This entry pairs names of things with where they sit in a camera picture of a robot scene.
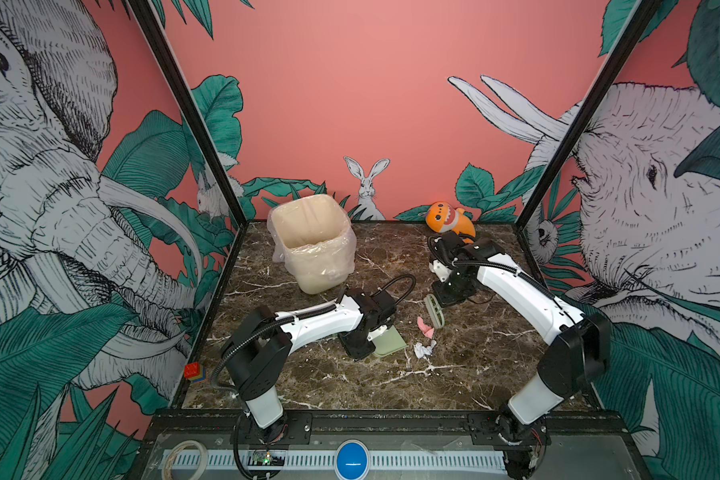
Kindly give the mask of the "green plastic dustpan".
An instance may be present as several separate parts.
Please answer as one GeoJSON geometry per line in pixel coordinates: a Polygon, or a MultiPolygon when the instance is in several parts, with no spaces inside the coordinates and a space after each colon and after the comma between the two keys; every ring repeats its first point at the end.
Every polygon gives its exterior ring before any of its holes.
{"type": "Polygon", "coordinates": [[[406,348],[406,342],[395,327],[390,327],[384,333],[372,340],[375,346],[373,354],[383,358],[406,348]]]}

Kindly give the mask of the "green hand brush white bristles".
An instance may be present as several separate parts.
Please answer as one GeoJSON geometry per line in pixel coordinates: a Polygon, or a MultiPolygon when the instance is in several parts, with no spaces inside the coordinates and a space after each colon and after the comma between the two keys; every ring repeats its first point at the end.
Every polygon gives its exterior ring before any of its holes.
{"type": "Polygon", "coordinates": [[[424,304],[431,323],[435,329],[442,329],[445,326],[445,315],[443,309],[434,294],[427,294],[424,304]]]}

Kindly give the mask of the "pink paper scrap front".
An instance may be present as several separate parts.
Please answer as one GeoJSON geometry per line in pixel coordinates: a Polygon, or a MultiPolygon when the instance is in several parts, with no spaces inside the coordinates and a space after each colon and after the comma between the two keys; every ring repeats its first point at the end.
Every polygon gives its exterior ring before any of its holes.
{"type": "Polygon", "coordinates": [[[426,338],[432,339],[434,337],[435,328],[428,325],[422,317],[417,318],[417,327],[426,338]]]}

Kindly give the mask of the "white paper front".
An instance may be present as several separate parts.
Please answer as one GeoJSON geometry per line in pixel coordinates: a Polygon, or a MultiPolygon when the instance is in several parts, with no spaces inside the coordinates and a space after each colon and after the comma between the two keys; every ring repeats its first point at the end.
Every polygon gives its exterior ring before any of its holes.
{"type": "Polygon", "coordinates": [[[429,345],[423,345],[421,342],[417,342],[414,345],[414,354],[417,359],[429,358],[433,354],[433,350],[437,342],[432,340],[429,345]]]}

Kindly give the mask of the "beige bin with plastic liner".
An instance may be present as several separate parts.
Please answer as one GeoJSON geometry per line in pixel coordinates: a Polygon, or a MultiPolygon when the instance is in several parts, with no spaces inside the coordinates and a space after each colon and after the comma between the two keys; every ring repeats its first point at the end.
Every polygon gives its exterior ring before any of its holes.
{"type": "Polygon", "coordinates": [[[327,194],[273,208],[267,218],[282,263],[306,294],[316,295],[347,280],[355,270],[357,240],[346,211],[327,194]]]}

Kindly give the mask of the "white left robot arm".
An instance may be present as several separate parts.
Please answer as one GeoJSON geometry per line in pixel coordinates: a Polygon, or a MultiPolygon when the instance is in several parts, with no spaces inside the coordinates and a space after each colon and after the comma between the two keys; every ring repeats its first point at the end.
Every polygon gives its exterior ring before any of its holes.
{"type": "Polygon", "coordinates": [[[297,350],[335,336],[346,354],[363,360],[376,350],[374,340],[389,330],[397,300],[384,290],[349,289],[331,302],[290,312],[266,306],[248,314],[221,350],[210,381],[233,391],[243,411],[261,429],[284,423],[276,392],[283,367],[297,350]]]}

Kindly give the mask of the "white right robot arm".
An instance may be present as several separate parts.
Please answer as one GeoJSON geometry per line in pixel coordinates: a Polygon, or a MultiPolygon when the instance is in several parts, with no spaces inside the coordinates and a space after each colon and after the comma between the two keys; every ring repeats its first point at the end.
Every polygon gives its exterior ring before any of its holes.
{"type": "Polygon", "coordinates": [[[553,294],[526,273],[498,244],[468,243],[445,232],[427,239],[432,290],[440,306],[471,299],[487,289],[513,307],[540,335],[547,349],[531,380],[505,404],[493,428],[509,445],[538,431],[542,417],[588,388],[610,366],[610,320],[587,312],[553,294]]]}

